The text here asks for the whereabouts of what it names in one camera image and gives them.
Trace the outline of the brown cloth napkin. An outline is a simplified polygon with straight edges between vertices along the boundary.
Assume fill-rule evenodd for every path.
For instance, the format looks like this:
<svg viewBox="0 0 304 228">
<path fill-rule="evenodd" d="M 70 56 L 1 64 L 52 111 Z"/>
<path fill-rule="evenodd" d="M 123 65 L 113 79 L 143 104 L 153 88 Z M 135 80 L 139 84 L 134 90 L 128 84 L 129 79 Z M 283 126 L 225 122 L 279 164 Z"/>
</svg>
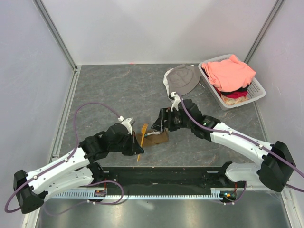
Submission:
<svg viewBox="0 0 304 228">
<path fill-rule="evenodd" d="M 154 130 L 148 130 L 147 134 L 149 133 L 156 133 Z M 136 134 L 136 139 L 138 143 L 141 143 L 141 138 L 142 138 L 142 133 L 137 133 Z M 142 148 L 147 148 L 147 147 L 152 147 L 156 146 L 162 143 L 166 143 L 169 141 L 169 134 L 168 131 L 164 131 L 160 134 L 150 134 L 147 137 L 144 138 Z"/>
</svg>

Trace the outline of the orange plastic fork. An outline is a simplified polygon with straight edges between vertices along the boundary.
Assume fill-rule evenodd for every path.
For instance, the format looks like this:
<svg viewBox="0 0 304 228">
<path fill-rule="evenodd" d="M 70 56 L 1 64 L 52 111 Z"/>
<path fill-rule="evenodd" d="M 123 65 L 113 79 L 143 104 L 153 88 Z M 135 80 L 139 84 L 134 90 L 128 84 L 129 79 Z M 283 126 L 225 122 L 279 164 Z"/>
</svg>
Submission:
<svg viewBox="0 0 304 228">
<path fill-rule="evenodd" d="M 143 141 L 145 139 L 146 131 L 148 129 L 148 124 L 145 123 L 141 128 L 141 140 L 140 140 L 140 146 L 143 146 Z"/>
</svg>

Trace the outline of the spoon with green handle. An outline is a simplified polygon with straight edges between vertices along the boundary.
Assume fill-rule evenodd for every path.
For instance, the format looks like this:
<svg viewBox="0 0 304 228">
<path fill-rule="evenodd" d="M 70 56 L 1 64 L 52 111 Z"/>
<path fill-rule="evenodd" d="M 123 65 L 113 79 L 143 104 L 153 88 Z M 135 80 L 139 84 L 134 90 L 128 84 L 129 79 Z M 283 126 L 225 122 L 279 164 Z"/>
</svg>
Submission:
<svg viewBox="0 0 304 228">
<path fill-rule="evenodd" d="M 151 131 L 151 132 L 145 133 L 144 137 L 148 137 L 150 135 L 159 135 L 159 134 L 161 134 L 161 132 L 159 132 L 159 131 Z"/>
</svg>

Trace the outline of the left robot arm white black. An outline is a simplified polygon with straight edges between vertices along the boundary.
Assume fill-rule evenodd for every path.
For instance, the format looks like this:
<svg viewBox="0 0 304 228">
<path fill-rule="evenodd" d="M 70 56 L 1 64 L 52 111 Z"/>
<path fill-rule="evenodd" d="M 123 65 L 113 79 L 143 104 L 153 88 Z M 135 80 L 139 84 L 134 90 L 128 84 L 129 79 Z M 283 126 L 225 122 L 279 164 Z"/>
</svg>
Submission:
<svg viewBox="0 0 304 228">
<path fill-rule="evenodd" d="M 93 136 L 86 137 L 77 147 L 56 161 L 35 171 L 14 173 L 13 189 L 19 210 L 28 214 L 40 208 L 48 199 L 65 190 L 104 182 L 104 172 L 98 160 L 111 152 L 124 156 L 144 153 L 132 127 L 116 123 Z"/>
</svg>

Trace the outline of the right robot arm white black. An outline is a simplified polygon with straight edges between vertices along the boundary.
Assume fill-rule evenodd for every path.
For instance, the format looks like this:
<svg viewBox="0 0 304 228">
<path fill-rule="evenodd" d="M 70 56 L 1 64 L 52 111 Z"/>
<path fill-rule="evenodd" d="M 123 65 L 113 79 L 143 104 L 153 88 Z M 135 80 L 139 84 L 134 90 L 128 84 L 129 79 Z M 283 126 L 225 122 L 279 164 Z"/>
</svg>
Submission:
<svg viewBox="0 0 304 228">
<path fill-rule="evenodd" d="M 228 187 L 234 182 L 260 182 L 281 192 L 291 177 L 295 162 L 287 145 L 260 141 L 228 127 L 220 120 L 203 115 L 192 100 L 160 109 L 152 129 L 158 132 L 190 129 L 198 138 L 226 146 L 251 160 L 251 163 L 226 162 L 218 174 L 218 183 Z"/>
</svg>

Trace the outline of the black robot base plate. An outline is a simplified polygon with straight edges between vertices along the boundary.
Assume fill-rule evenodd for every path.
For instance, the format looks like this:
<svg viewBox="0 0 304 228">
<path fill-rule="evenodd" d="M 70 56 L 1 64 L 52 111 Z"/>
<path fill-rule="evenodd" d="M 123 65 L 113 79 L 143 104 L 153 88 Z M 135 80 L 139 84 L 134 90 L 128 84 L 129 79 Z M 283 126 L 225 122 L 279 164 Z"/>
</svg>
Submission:
<svg viewBox="0 0 304 228">
<path fill-rule="evenodd" d="M 154 185 L 228 187 L 231 181 L 220 170 L 220 167 L 106 167 L 101 180 L 115 181 L 122 187 Z"/>
</svg>

